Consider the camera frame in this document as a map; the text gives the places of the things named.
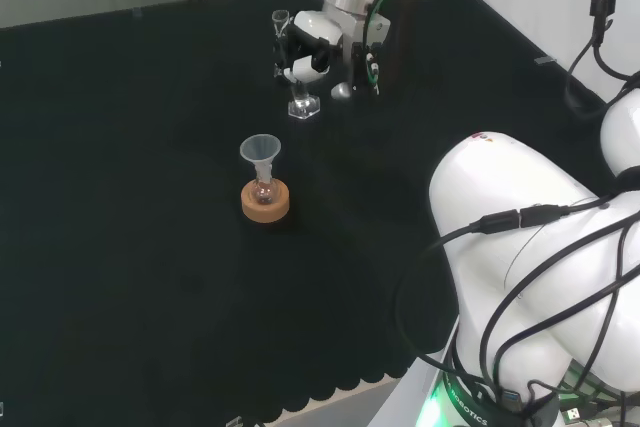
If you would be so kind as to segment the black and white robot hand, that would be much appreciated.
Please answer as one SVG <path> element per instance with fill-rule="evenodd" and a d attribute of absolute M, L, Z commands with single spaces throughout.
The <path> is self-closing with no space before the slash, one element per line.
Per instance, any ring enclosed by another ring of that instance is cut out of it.
<path fill-rule="evenodd" d="M 296 108 L 318 104 L 308 86 L 326 76 L 342 59 L 343 32 L 326 13 L 301 10 L 275 10 L 271 16 L 275 41 L 274 77 L 290 87 Z"/>

